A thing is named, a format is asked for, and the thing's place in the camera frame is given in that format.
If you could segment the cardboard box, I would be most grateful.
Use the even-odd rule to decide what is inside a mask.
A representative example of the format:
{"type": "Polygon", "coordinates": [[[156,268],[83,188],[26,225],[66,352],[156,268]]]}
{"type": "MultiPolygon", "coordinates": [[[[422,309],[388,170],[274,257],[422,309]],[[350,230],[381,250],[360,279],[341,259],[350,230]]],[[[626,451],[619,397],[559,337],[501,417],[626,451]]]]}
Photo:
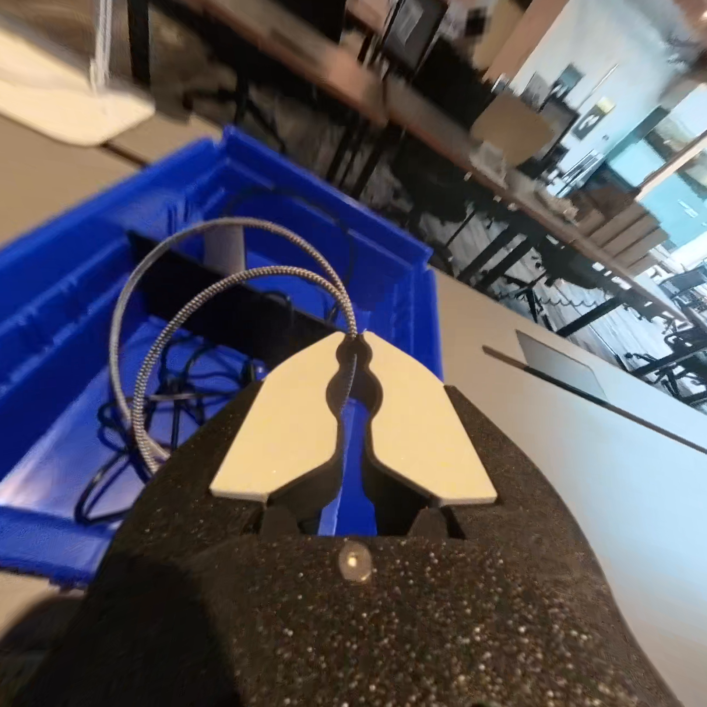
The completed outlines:
{"type": "Polygon", "coordinates": [[[555,133],[538,112],[518,97],[500,93],[473,123],[470,135],[499,149],[509,166],[518,167],[550,145],[555,133]]]}

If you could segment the grey block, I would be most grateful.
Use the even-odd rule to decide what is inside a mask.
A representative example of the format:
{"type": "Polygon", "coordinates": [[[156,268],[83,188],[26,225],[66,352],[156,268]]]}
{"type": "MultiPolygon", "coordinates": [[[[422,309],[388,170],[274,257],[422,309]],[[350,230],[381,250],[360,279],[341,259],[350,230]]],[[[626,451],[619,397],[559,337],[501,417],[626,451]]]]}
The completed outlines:
{"type": "Polygon", "coordinates": [[[223,276],[246,270],[244,229],[240,225],[217,225],[203,236],[204,266],[223,276]]]}

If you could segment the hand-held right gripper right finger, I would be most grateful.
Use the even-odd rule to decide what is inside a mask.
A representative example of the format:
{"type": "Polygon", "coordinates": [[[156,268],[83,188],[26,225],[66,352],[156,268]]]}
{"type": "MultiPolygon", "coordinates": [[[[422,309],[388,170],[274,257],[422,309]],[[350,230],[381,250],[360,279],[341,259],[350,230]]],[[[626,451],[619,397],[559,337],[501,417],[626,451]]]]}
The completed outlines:
{"type": "Polygon", "coordinates": [[[496,502],[496,489],[442,380],[371,331],[367,368],[380,385],[370,418],[373,458],[439,506],[496,502]]]}

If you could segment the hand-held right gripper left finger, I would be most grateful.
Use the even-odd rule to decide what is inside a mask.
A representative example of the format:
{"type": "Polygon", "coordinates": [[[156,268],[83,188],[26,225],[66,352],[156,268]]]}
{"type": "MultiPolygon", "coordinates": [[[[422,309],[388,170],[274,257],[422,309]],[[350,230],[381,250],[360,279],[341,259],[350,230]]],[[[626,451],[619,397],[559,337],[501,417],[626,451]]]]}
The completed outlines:
{"type": "Polygon", "coordinates": [[[261,382],[210,491],[262,504],[329,504],[342,479],[346,375],[337,331],[298,351],[261,382]]]}

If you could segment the grey flat panel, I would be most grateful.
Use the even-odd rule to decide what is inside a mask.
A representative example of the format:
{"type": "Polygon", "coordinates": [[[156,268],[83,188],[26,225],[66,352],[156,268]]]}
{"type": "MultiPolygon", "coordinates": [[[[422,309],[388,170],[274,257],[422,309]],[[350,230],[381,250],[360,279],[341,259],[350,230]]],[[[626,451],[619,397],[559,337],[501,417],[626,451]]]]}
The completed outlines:
{"type": "Polygon", "coordinates": [[[523,331],[517,331],[516,336],[530,370],[588,399],[601,404],[609,402],[592,368],[523,331]]]}

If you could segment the black bin divider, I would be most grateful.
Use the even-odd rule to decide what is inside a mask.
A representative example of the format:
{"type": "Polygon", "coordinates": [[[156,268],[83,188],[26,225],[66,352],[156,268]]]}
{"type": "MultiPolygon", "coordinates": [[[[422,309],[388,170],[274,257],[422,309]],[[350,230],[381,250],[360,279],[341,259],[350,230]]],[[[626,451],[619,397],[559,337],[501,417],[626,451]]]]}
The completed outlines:
{"type": "MultiPolygon", "coordinates": [[[[137,291],[148,314],[169,321],[190,300],[223,278],[197,260],[169,250],[150,266],[137,291]]],[[[284,285],[266,287],[262,293],[249,283],[218,294],[181,327],[268,367],[337,331],[332,323],[297,309],[284,285]]]]}

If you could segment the blue plastic bin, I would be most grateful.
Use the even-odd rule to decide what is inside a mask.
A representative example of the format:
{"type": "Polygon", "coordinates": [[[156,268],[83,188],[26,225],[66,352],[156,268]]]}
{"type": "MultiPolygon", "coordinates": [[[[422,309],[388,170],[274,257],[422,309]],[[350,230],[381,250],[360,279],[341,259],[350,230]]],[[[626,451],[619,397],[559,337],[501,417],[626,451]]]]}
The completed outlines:
{"type": "MultiPolygon", "coordinates": [[[[1,252],[1,568],[89,584],[148,476],[108,374],[112,313],[158,241],[234,215],[282,225],[319,250],[369,330],[443,377],[430,250],[237,129],[202,139],[67,211],[1,252]]],[[[294,306],[343,329],[334,300],[299,278],[294,306]]],[[[123,390],[168,321],[134,293],[123,320],[123,390]]],[[[184,443],[274,367],[186,330],[148,390],[148,431],[184,443]]]]}

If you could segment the brown background desk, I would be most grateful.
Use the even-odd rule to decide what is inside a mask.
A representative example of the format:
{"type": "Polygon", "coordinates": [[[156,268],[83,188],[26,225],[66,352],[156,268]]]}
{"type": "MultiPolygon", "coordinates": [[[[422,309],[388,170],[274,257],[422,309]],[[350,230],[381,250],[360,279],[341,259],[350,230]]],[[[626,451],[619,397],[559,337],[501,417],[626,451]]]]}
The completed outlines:
{"type": "Polygon", "coordinates": [[[276,2],[184,1],[183,4],[228,26],[257,50],[383,128],[379,144],[384,145],[391,128],[401,128],[490,189],[500,201],[512,205],[513,211],[523,212],[541,225],[545,233],[600,263],[629,286],[607,305],[566,326],[563,336],[595,321],[600,311],[610,312],[623,303],[636,304],[639,300],[646,302],[639,305],[640,314],[647,314],[652,304],[658,308],[659,316],[688,321],[669,301],[638,284],[625,267],[575,226],[545,208],[531,191],[521,186],[524,175],[515,177],[516,172],[508,170],[504,183],[495,181],[491,172],[474,161],[479,150],[469,132],[398,78],[379,78],[346,49],[276,2]]]}

